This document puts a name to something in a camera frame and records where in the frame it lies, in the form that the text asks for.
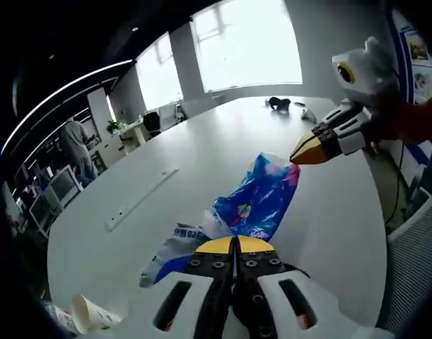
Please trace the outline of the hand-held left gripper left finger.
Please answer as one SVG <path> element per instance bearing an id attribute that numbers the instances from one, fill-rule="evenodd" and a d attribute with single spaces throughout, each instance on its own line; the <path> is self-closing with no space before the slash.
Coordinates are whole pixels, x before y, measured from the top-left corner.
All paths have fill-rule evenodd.
<path id="1" fill-rule="evenodd" d="M 184 271 L 140 292 L 114 338 L 221 338 L 230 305 L 235 239 L 197 248 Z"/>

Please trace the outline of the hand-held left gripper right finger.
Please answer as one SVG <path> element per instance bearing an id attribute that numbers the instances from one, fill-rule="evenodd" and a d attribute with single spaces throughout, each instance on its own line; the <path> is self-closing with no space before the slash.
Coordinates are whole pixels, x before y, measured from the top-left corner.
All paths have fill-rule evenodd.
<path id="1" fill-rule="evenodd" d="M 338 299 L 303 271 L 287 266 L 274 247 L 237 237 L 233 311 L 250 338 L 391 338 L 343 314 Z"/>

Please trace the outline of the person's right hand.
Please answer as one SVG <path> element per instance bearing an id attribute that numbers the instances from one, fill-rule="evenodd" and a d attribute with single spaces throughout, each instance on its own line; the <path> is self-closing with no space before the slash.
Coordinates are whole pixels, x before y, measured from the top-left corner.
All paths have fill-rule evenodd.
<path id="1" fill-rule="evenodd" d="M 413 141 L 413 105 L 405 102 L 400 93 L 384 93 L 378 98 L 376 113 L 363 127 L 363 136 L 368 146 L 380 141 Z"/>

